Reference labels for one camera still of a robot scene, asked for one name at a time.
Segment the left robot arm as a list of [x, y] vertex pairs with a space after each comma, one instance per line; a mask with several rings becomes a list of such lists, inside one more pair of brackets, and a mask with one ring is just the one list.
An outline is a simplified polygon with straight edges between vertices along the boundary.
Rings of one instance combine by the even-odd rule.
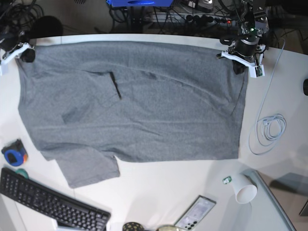
[[265, 75], [262, 59], [267, 48], [266, 35], [269, 24], [264, 0], [242, 0], [240, 8], [235, 8], [238, 17], [237, 35], [221, 37], [220, 43], [228, 49], [216, 57], [232, 61], [235, 74], [241, 74], [247, 68], [250, 77]]

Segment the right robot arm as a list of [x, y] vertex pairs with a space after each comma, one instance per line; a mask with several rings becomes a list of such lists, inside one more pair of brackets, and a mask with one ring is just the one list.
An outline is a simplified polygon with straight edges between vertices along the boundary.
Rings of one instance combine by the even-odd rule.
[[16, 3], [14, 0], [0, 2], [0, 74], [8, 73], [8, 63], [20, 59], [31, 63], [35, 59], [34, 46], [29, 43], [25, 27], [31, 23], [25, 18], [29, 16], [36, 1], [29, 4]]

